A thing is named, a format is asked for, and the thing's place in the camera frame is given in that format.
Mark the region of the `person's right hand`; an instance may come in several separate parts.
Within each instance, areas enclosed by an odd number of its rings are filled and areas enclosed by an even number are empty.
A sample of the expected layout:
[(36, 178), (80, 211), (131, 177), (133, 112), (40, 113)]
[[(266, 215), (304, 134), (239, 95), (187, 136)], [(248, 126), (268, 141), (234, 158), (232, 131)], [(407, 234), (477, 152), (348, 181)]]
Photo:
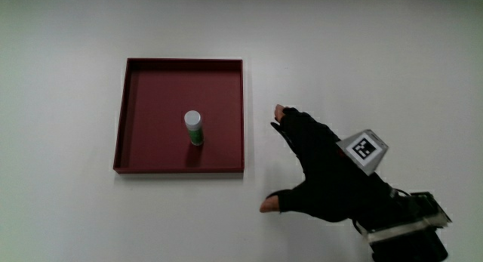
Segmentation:
[(293, 107), (277, 105), (272, 126), (298, 158), (305, 180), (266, 197), (260, 212), (295, 211), (331, 223), (361, 217), (392, 195), (377, 174), (367, 175), (338, 147), (340, 138), (325, 124)]

